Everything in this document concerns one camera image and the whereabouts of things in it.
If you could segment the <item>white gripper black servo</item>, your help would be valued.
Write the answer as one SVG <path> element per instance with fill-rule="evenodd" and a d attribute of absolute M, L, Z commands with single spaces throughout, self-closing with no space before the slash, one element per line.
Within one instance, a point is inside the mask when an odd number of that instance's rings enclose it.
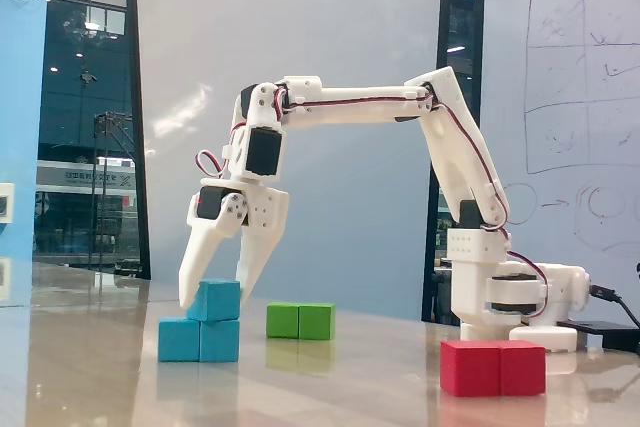
<path fill-rule="evenodd" d="M 187 214 L 191 228 L 179 269 L 179 302 L 189 309 L 223 240 L 242 229 L 236 280 L 248 299 L 285 230 L 289 195 L 260 183 L 204 178 Z"/>

